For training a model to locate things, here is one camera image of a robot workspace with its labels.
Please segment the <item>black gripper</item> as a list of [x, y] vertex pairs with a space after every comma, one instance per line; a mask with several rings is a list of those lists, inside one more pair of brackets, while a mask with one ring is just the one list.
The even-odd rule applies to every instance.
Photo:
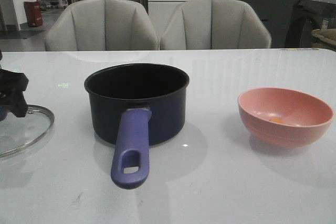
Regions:
[[28, 110], [24, 98], [27, 86], [28, 78], [24, 73], [12, 72], [1, 67], [1, 99], [5, 98], [5, 108], [17, 118], [24, 118]]

